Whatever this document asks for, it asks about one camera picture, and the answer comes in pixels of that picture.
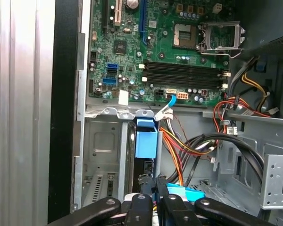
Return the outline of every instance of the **ventilation hole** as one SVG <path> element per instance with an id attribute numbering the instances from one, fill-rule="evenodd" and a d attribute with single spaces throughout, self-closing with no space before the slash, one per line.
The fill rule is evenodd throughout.
<path id="1" fill-rule="evenodd" d="M 102 176 L 98 176 L 97 183 L 96 183 L 96 186 L 95 186 L 95 189 L 94 189 L 92 203 L 94 203 L 98 200 L 101 183 L 102 183 Z"/>

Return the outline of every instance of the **blue plastic latch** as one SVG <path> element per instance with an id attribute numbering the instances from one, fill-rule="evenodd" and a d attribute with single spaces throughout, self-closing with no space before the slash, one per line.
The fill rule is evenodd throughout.
<path id="1" fill-rule="evenodd" d="M 188 201 L 195 202 L 196 200 L 205 197 L 205 194 L 203 192 L 190 189 L 187 187 L 182 187 L 180 185 L 175 184 L 167 184 L 168 191 L 170 194 L 176 194 L 181 197 L 186 197 Z"/>
<path id="2" fill-rule="evenodd" d="M 137 119 L 135 157 L 155 159 L 157 149 L 157 129 L 153 119 Z"/>

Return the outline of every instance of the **capacitor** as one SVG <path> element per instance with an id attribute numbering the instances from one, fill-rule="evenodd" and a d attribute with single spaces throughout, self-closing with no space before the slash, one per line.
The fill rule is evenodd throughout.
<path id="1" fill-rule="evenodd" d="M 127 0 L 126 6 L 128 9 L 135 10 L 138 8 L 139 2 L 138 0 Z"/>
<path id="2" fill-rule="evenodd" d="M 145 95 L 145 91 L 143 89 L 141 89 L 139 93 L 141 96 Z"/>
<path id="3" fill-rule="evenodd" d="M 134 94 L 134 95 L 133 95 L 133 99 L 134 99 L 134 100 L 138 100 L 139 98 L 140 98 L 140 97 L 139 97 L 137 94 Z"/>
<path id="4" fill-rule="evenodd" d="M 138 51 L 138 52 L 136 53 L 136 56 L 137 56 L 137 57 L 141 57 L 141 56 L 142 56 L 142 52 Z"/>

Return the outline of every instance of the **white connector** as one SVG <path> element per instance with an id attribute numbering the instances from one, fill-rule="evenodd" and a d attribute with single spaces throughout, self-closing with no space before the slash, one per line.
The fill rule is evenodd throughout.
<path id="1" fill-rule="evenodd" d="M 214 5 L 213 13 L 218 14 L 221 10 L 222 10 L 222 4 L 217 3 L 216 5 Z"/>

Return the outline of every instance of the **chipset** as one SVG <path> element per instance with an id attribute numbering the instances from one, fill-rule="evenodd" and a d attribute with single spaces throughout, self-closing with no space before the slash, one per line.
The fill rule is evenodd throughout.
<path id="1" fill-rule="evenodd" d="M 115 54 L 125 55 L 127 52 L 127 42 L 124 40 L 115 40 L 113 51 Z"/>
<path id="2" fill-rule="evenodd" d="M 196 46 L 196 27 L 185 24 L 175 24 L 174 26 L 174 48 L 193 49 Z"/>

